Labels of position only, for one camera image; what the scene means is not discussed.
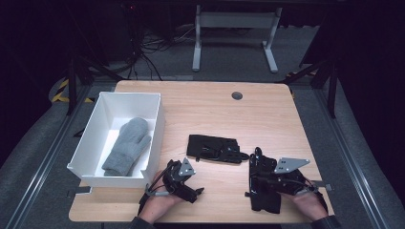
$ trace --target gray carpet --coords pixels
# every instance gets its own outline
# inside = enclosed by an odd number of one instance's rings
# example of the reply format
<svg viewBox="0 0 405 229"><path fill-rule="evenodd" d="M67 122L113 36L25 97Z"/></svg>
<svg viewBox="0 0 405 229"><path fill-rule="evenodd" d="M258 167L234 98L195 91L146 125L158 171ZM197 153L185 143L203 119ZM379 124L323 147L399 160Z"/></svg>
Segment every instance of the gray carpet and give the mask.
<svg viewBox="0 0 405 229"><path fill-rule="evenodd" d="M260 45L267 31L254 30L240 35L233 31L207 31L203 34L202 63L198 73L191 71L194 43L186 40L164 52L147 54L159 70L163 80L237 81L271 83L283 79L289 72L299 71L300 63L316 28L279 29L273 43L273 53L279 67L276 74L270 73L266 57ZM111 68L120 63L112 63ZM150 69L139 60L135 65L138 78L150 80ZM333 185L329 192L335 215L344 228L374 228L367 208L358 194L358 184L352 181L351 173L342 156L342 145L330 127L330 118L324 112L328 87L315 91L309 86L310 77L293 83L295 104L302 119L309 144L313 150L322 178ZM60 81L50 92L53 96ZM97 77L85 96L97 98L99 92L110 92L115 83L108 77ZM74 134L82 130L95 103L82 103L74 117L65 116L68 104L55 102L21 139L11 156L0 170L0 228L6 228L15 209L35 177L37 169L49 150L54 147L54 138L61 126L71 121L59 149L49 163L50 170L40 183L39 192L26 205L26 214L18 220L16 228L100 228L96 222L72 222L69 210L73 199L67 197L69 190L79 183L78 177L66 169L79 141ZM370 186L375 204L386 225L390 228L405 228L405 213L388 180L378 168L373 155L361 135L352 111L340 85L336 97L336 123L352 156ZM125 228L128 223L106 222L105 228ZM284 229L310 228L308 224L284 224Z"/></svg>

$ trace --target hand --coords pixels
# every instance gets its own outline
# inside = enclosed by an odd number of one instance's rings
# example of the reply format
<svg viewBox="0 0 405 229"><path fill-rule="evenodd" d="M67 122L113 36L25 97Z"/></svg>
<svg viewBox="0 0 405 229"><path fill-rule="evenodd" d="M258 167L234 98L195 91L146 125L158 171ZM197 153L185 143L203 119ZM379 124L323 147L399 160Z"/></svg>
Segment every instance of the hand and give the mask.
<svg viewBox="0 0 405 229"><path fill-rule="evenodd" d="M291 200L297 206L298 210L312 221L328 216L328 212L325 210L319 197L311 191L295 196L283 193L280 193L280 195Z"/></svg>
<svg viewBox="0 0 405 229"><path fill-rule="evenodd" d="M158 171L155 175L154 180L157 176L161 173ZM155 184L155 187L159 187L157 189L158 192L165 192L166 188L164 187L163 181L161 178ZM160 219L166 212L175 206L176 204L182 202L183 200L177 196L169 194L168 196L163 197L149 197L143 207L142 211L139 214L139 218L149 222L150 224L154 224L156 220Z"/></svg>

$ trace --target silver metal plate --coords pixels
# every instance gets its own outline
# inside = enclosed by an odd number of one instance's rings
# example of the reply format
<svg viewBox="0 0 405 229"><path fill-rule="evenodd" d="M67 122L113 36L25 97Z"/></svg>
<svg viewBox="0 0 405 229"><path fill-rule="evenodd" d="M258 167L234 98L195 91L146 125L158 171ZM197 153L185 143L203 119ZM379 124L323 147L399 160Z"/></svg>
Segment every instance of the silver metal plate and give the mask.
<svg viewBox="0 0 405 229"><path fill-rule="evenodd" d="M196 174L196 171L193 169L191 166L190 162L188 161L187 157L184 158L182 161L180 170L179 170L179 176L193 176Z"/></svg>
<svg viewBox="0 0 405 229"><path fill-rule="evenodd" d="M281 157L274 169L275 174L287 174L304 165L309 164L308 159Z"/></svg>

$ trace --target gray cloth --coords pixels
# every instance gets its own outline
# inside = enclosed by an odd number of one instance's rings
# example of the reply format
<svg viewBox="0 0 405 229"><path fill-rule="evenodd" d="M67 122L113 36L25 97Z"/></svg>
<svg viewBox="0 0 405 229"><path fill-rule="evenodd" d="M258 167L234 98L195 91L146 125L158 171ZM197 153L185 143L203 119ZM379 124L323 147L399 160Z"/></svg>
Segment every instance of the gray cloth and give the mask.
<svg viewBox="0 0 405 229"><path fill-rule="evenodd" d="M106 177L125 177L134 161L151 141L148 135L148 123L135 117L119 129L119 135L102 169Z"/></svg>

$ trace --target black object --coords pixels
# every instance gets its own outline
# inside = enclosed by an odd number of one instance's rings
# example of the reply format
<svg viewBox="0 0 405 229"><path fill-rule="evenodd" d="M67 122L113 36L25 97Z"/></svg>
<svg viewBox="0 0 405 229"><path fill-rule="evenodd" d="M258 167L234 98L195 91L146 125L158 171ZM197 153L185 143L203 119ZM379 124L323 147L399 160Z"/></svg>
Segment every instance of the black object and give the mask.
<svg viewBox="0 0 405 229"><path fill-rule="evenodd" d="M314 192L320 199L325 210L328 207L318 188L306 184L306 178L296 169L286 174L276 174L274 169L277 161L263 156L262 150L256 147L255 153L250 155L249 161L249 193L251 209L253 211L266 210L270 213L279 214L281 196L279 193L297 195L299 192Z"/></svg>
<svg viewBox="0 0 405 229"><path fill-rule="evenodd" d="M92 193L92 187L90 186L80 186L80 187L75 187L74 189L68 190L68 193L66 194L67 198L74 198L76 194L90 194Z"/></svg>
<svg viewBox="0 0 405 229"><path fill-rule="evenodd" d="M190 135L187 155L202 159L240 164L249 155L240 152L236 139L208 135Z"/></svg>
<svg viewBox="0 0 405 229"><path fill-rule="evenodd" d="M82 137L85 129L86 129L86 128L83 128L81 131L79 131L79 132L77 132L76 134L74 134L74 137Z"/></svg>
<svg viewBox="0 0 405 229"><path fill-rule="evenodd" d="M173 194L185 201L194 203L197 200L197 196L203 192L204 188L193 190L184 184L193 175L195 175L195 171L191 165L189 165L187 158L184 159L183 163L179 160L170 160L167 163L166 169L161 172L152 185L149 187L146 185L145 194L139 201L140 207L138 214L142 211L146 200L151 196L167 196ZM163 177L162 180L167 192L156 192L156 189L159 187L154 188L161 177Z"/></svg>

